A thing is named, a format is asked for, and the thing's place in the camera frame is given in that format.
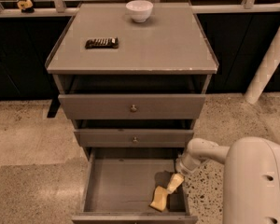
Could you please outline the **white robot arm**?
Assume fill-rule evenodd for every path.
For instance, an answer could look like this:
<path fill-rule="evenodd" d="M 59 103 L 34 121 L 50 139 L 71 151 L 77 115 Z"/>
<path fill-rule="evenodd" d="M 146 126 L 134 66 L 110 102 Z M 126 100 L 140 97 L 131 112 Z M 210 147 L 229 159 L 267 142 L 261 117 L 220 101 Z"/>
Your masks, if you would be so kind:
<path fill-rule="evenodd" d="M 280 102 L 264 90 L 280 64 L 280 12 L 201 14 L 219 67 L 184 151 L 198 224 L 280 224 Z"/>

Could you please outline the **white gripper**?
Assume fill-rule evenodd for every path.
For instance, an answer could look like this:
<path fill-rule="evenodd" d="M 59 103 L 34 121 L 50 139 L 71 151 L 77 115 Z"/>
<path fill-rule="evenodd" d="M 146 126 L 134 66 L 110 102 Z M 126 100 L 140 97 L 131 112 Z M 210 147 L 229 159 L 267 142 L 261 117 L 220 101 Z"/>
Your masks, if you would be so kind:
<path fill-rule="evenodd" d="M 175 169 L 176 174 L 172 174 L 171 179 L 166 188 L 169 194 L 175 192 L 175 190 L 184 182 L 185 177 L 183 175 L 192 175 L 195 173 L 198 167 L 202 166 L 204 161 L 194 159 L 190 154 L 181 155 L 176 159 Z"/>

